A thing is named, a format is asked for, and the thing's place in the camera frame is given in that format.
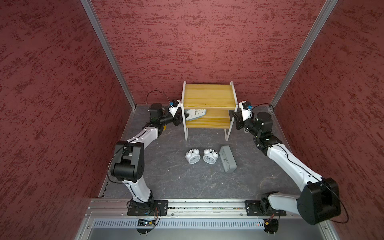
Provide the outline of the grey square alarm clock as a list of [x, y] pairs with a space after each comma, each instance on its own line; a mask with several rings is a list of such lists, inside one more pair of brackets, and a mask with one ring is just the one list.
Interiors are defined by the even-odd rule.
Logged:
[[206, 115], [207, 110], [204, 109], [189, 109], [185, 110], [186, 121], [193, 121], [202, 118]]
[[219, 151], [225, 173], [233, 173], [237, 169], [237, 163], [230, 146], [222, 146]]

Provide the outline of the white twin-bell clock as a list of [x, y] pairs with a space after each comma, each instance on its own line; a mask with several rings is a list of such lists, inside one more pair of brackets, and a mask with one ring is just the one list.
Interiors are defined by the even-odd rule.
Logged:
[[190, 165], [196, 164], [201, 159], [200, 150], [199, 149], [189, 150], [186, 153], [185, 158]]
[[204, 155], [203, 155], [203, 160], [210, 165], [213, 165], [216, 163], [218, 159], [218, 152], [212, 149], [205, 149], [204, 150]]

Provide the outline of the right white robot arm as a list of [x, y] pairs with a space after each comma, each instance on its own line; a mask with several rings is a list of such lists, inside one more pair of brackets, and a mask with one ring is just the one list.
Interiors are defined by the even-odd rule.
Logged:
[[261, 200], [261, 209], [265, 214], [272, 210], [291, 212], [300, 215], [310, 225], [341, 214], [342, 203], [337, 182], [332, 178], [323, 178], [288, 150], [272, 133], [273, 122], [269, 119], [269, 113], [259, 112], [253, 118], [252, 114], [234, 112], [233, 117], [237, 130], [245, 129], [252, 134], [256, 147], [277, 163], [301, 192], [300, 195], [278, 192], [265, 194]]

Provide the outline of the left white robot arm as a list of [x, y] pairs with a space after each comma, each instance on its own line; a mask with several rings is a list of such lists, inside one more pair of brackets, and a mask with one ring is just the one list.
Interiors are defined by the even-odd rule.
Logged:
[[168, 124], [178, 126], [185, 121], [184, 112], [180, 110], [182, 102], [173, 100], [168, 110], [162, 104], [150, 105], [150, 119], [142, 130], [127, 141], [119, 141], [108, 167], [109, 182], [124, 185], [130, 191], [133, 202], [142, 208], [154, 205], [152, 191], [147, 187], [143, 177], [145, 170], [145, 149], [163, 133]]

